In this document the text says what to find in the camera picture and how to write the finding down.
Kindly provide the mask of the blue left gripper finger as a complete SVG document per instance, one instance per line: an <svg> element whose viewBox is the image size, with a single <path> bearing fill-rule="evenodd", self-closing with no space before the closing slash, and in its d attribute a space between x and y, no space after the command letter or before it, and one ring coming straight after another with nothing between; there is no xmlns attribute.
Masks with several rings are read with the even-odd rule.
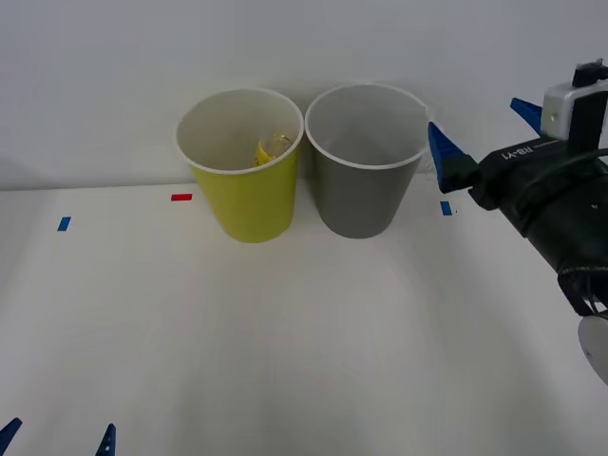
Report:
<svg viewBox="0 0 608 456"><path fill-rule="evenodd" d="M15 417L0 430L0 443L8 445L18 429L22 426L22 421Z"/></svg>
<svg viewBox="0 0 608 456"><path fill-rule="evenodd" d="M104 433L95 456L115 456L116 451L116 427L110 423Z"/></svg>

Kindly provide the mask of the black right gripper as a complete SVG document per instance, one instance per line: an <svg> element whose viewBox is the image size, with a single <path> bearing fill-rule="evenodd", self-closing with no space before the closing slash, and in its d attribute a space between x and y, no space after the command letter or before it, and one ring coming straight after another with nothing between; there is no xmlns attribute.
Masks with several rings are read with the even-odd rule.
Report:
<svg viewBox="0 0 608 456"><path fill-rule="evenodd" d="M541 106L513 98L510 108L542 135ZM469 195L485 210L513 204L525 213L601 176L597 160L607 155L605 148L573 152L565 141L540 137L494 151L479 166L433 122L428 123L427 137L440 191L447 194L473 186Z"/></svg>

